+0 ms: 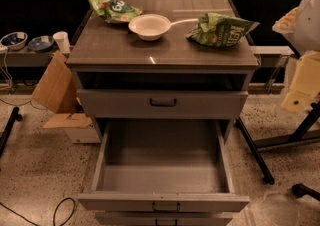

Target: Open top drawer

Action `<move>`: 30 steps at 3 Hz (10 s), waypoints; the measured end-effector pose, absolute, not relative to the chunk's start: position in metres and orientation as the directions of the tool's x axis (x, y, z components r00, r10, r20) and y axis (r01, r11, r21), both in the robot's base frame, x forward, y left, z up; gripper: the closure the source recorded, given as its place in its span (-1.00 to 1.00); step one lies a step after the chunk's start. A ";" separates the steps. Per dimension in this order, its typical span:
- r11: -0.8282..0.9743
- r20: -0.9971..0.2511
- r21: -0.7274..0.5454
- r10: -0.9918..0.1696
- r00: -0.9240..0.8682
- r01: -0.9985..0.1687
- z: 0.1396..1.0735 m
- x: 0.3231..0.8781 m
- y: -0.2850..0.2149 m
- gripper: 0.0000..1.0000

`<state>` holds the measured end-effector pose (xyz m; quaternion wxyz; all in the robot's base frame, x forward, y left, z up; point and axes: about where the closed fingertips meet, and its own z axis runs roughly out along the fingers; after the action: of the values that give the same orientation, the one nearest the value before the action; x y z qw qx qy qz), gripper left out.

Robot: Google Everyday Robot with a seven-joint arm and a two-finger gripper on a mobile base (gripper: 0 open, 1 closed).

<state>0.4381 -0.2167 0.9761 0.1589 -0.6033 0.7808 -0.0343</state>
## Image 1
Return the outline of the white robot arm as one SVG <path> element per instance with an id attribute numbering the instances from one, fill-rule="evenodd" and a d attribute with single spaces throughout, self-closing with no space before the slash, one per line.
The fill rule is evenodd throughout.
<path id="1" fill-rule="evenodd" d="M 272 26 L 272 30 L 303 55 L 306 51 L 320 50 L 320 0 L 302 0 Z"/>

